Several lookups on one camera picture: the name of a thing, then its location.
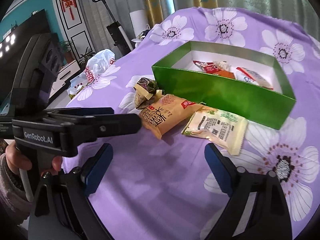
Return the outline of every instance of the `white cylinder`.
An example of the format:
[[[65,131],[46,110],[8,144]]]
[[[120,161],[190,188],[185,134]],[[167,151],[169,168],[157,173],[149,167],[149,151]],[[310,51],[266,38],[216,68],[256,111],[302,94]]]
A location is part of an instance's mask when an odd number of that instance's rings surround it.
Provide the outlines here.
[[[134,30],[134,35],[137,37],[141,32],[149,29],[146,10],[138,10],[130,13],[130,18]]]

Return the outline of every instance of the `red tassel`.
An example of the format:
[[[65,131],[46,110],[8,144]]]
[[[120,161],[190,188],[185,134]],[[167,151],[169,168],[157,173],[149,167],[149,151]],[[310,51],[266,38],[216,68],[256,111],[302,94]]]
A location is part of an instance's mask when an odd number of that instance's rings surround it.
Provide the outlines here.
[[[71,10],[71,6],[69,6],[69,10],[70,10],[70,14],[71,14],[71,18],[74,20],[74,16],[73,16],[73,13],[72,13],[72,10]]]
[[[74,4],[75,8],[77,8],[76,0],[73,0],[73,4]]]
[[[66,9],[64,8],[63,2],[61,2],[61,9],[63,12],[66,12]]]

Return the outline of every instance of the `floral tablecloth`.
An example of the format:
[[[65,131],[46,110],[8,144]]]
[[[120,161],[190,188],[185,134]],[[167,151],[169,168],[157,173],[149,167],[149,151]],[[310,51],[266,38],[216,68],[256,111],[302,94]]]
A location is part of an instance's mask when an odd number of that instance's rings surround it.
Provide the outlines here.
[[[287,74],[297,98],[290,117],[279,131],[250,122],[241,154],[231,160],[250,172],[277,173],[296,237],[320,203],[320,43],[298,24],[244,9],[179,10],[68,107],[109,106],[116,113],[137,113],[134,84],[142,76],[153,78],[152,64],[189,40],[273,55]],[[90,201],[115,239],[204,239],[221,214],[228,196],[204,159],[209,141],[185,137],[181,129],[170,130],[163,140],[144,128],[134,135],[101,138],[81,145],[77,157],[64,159],[63,167],[70,171],[103,142],[113,146],[113,161]]]

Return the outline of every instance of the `open cardboard box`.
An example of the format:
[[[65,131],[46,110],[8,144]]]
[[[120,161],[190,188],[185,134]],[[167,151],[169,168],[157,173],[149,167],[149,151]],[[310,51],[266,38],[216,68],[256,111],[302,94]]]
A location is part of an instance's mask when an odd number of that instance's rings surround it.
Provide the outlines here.
[[[203,73],[193,60],[227,61],[231,72],[245,67],[259,73],[274,88]],[[279,130],[296,99],[278,61],[267,54],[211,42],[189,41],[152,66],[166,94],[225,110]]]

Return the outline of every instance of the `human hand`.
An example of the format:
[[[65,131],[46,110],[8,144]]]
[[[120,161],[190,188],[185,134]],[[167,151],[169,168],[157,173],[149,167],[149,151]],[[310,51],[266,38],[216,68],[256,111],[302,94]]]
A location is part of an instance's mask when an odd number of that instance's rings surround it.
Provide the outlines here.
[[[15,141],[5,149],[5,155],[8,167],[14,174],[19,175],[19,169],[26,171],[31,170],[31,161],[16,148]],[[49,171],[52,175],[57,175],[58,171],[61,170],[61,164],[62,156],[55,156],[52,160],[52,167],[50,169],[40,171],[40,174],[42,175],[44,172]]]

